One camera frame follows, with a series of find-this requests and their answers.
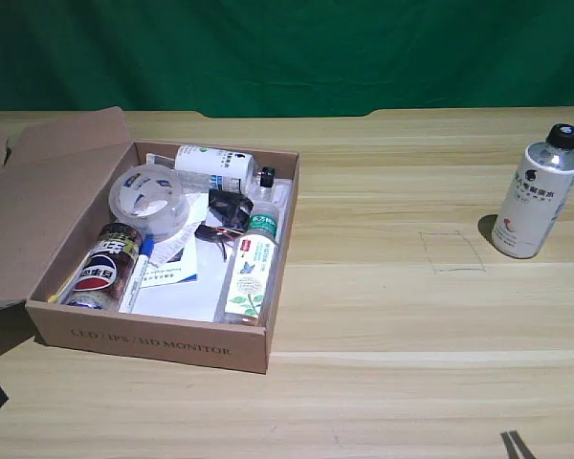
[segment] clear plastic container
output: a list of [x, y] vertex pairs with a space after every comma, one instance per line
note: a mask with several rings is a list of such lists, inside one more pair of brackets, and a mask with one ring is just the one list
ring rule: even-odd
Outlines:
[[140, 165], [122, 174], [111, 187], [109, 205], [118, 221], [156, 242], [180, 230], [189, 214], [181, 178], [157, 164]]

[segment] marker pen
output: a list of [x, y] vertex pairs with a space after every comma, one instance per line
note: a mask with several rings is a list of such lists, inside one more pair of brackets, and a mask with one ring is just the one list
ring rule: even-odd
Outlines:
[[120, 313], [131, 313], [132, 308], [134, 308], [134, 302], [138, 296], [138, 291], [141, 288], [141, 283], [143, 282], [144, 272], [146, 271], [146, 265], [149, 263], [149, 257], [153, 253], [153, 246], [155, 242], [152, 238], [147, 237], [141, 244], [141, 252], [138, 255], [138, 260], [134, 266], [134, 271], [130, 276], [130, 280], [127, 282], [127, 287], [125, 287], [125, 293], [121, 299], [121, 304], [119, 305]]

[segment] pepsi logo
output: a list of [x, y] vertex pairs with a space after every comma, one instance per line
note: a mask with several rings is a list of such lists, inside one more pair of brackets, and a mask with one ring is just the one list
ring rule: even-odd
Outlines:
[[87, 262], [75, 285], [76, 292], [104, 289], [115, 282], [117, 267], [106, 255], [94, 255]]

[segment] black bottle cap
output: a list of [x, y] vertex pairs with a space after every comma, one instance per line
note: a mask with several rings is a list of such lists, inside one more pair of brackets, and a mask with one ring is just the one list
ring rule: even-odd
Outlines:
[[275, 169], [273, 167], [263, 167], [259, 184], [264, 188], [272, 188], [275, 184]]
[[555, 124], [548, 133], [546, 141], [564, 150], [574, 149], [574, 126], [570, 124]]

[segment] white paper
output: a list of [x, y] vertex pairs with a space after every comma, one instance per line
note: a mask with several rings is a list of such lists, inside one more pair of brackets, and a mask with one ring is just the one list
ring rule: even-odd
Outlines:
[[207, 193], [191, 193], [187, 195], [189, 203], [189, 217], [185, 226], [166, 241], [159, 242], [153, 248], [149, 258], [151, 268], [162, 268], [165, 263], [174, 257], [193, 237], [200, 223], [207, 216], [209, 208], [209, 195]]
[[147, 265], [141, 288], [190, 282], [197, 280], [197, 274], [198, 256], [195, 238], [190, 238], [186, 245], [161, 268]]

